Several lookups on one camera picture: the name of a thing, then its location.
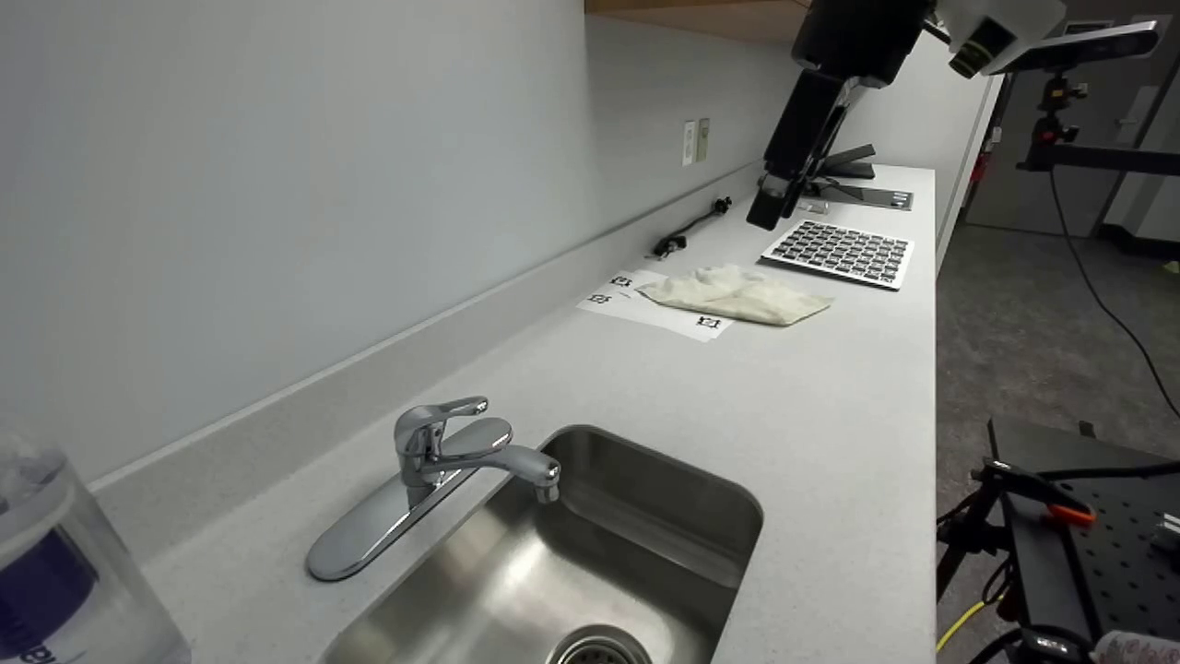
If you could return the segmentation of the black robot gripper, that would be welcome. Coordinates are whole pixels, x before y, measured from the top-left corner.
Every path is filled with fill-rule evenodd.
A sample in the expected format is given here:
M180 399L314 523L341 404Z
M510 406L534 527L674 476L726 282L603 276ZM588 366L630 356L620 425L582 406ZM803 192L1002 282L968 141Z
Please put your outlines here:
M794 215L815 164L840 127L844 80L894 85L925 19L930 0L808 4L794 46L794 61L808 69L798 77L765 152L765 176L750 206L753 227L776 228Z

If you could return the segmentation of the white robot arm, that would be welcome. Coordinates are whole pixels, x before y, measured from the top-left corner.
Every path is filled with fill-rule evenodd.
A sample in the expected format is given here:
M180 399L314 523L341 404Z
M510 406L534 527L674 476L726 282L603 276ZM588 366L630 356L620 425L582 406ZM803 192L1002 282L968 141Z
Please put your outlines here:
M894 85L930 21L948 36L953 69L975 77L1002 69L1064 19L1067 0L810 0L794 41L801 76L765 152L750 222L776 228L794 215L849 114L849 89Z

